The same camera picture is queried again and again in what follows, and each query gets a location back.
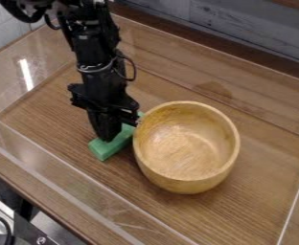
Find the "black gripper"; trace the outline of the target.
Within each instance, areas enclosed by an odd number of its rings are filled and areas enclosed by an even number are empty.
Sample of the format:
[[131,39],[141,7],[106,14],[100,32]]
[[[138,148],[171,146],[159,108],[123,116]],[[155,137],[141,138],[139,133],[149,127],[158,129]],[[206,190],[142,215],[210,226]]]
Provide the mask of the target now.
[[84,109],[99,138],[113,141],[122,131],[122,119],[131,121],[139,109],[138,101],[127,92],[129,82],[125,65],[95,67],[80,65],[82,83],[72,83],[72,105]]

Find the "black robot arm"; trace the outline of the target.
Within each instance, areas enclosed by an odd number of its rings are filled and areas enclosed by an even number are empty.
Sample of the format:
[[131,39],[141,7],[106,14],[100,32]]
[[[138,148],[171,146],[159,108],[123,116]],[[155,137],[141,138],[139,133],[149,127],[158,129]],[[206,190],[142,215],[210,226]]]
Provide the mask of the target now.
[[100,139],[113,141],[125,124],[137,125],[139,103],[127,93],[137,74],[127,73],[134,61],[119,50],[109,0],[0,0],[0,5],[19,21],[44,21],[66,36],[82,76],[68,85],[71,102],[87,111]]

